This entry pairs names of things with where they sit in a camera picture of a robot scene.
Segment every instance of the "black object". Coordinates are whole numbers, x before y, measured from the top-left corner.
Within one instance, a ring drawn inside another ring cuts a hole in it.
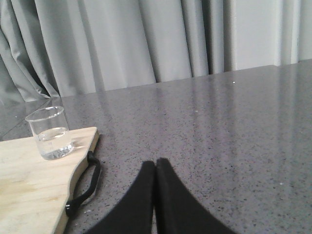
[[[199,204],[168,159],[157,160],[156,174],[158,234],[235,234]]]
[[[89,151],[87,154],[87,160],[90,165],[95,164],[95,169],[92,175],[92,179],[91,179],[91,183],[90,183],[90,187],[88,188],[88,190],[83,193],[82,195],[78,196],[77,198],[68,201],[66,203],[65,206],[65,210],[66,210],[66,214],[68,217],[72,217],[73,215],[75,215],[75,213],[77,212],[79,206],[89,197],[92,195],[92,193],[94,192],[94,190],[97,187],[97,183],[98,183],[98,178],[99,178],[99,174],[101,172],[101,165],[99,160],[93,156],[93,152]]]
[[[121,201],[86,234],[150,234],[155,164],[145,161]]]

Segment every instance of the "speckled granite countertop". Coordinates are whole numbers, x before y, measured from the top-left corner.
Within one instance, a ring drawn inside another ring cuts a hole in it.
[[[66,234],[105,216],[141,162],[159,157],[237,233],[312,233],[312,60],[21,104],[2,115],[2,140],[31,136],[13,116],[42,105],[64,106],[70,129],[101,133],[104,172]]]

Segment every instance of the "wooden board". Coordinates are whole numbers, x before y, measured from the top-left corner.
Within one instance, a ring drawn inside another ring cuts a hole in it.
[[[0,233],[61,234],[65,204],[98,141],[96,127],[70,131],[74,150],[43,159],[33,137],[0,142]]]

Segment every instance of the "cutting board handle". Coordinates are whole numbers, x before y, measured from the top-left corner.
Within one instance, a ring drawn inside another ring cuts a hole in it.
[[[99,160],[96,157],[94,157],[92,151],[88,152],[87,160],[88,160],[88,163],[89,163],[89,167],[90,167],[90,165],[95,165],[96,166],[94,171],[93,171],[90,187],[88,188],[88,190],[85,193],[83,193],[82,195],[80,195],[80,196],[76,197],[75,199],[73,199],[71,201],[68,201],[66,203],[65,210],[66,210],[66,214],[67,214],[68,217],[72,217],[72,216],[75,215],[75,213],[79,209],[79,206],[89,196],[92,195],[92,193],[94,192],[94,190],[97,187],[99,174],[101,172],[101,164],[100,164]]]

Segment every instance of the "clear glass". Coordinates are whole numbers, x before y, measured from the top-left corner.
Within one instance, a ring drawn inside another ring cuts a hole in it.
[[[39,152],[44,159],[61,158],[73,150],[62,106],[36,110],[25,120],[30,124]]]

